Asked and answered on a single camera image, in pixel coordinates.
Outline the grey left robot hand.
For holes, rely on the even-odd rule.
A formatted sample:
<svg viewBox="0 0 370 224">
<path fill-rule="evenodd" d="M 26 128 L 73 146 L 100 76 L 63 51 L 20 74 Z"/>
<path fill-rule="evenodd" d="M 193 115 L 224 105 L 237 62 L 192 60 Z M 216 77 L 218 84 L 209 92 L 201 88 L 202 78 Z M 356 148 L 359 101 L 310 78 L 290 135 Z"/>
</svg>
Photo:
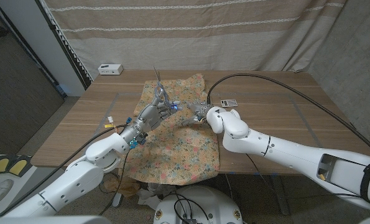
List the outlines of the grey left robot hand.
<svg viewBox="0 0 370 224">
<path fill-rule="evenodd" d="M 143 145 L 146 141 L 147 133 L 155 130 L 161 122 L 182 110 L 180 101 L 170 101 L 166 93 L 162 96 L 155 95 L 149 103 L 133 121 L 127 126 L 120 136 L 128 143 L 130 149 L 134 149 L 138 144 Z"/>
</svg>

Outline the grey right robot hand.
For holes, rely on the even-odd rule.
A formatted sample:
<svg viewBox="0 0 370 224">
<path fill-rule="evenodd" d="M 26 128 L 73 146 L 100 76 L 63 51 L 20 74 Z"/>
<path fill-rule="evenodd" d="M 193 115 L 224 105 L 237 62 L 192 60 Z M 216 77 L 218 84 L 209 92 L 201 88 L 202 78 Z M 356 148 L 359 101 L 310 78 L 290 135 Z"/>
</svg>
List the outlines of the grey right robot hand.
<svg viewBox="0 0 370 224">
<path fill-rule="evenodd" d="M 206 102 L 188 103 L 187 106 L 192 111 L 193 116 L 186 119 L 185 121 L 182 121 L 182 126 L 194 123 L 205 123 L 207 112 L 213 107 Z"/>
</svg>

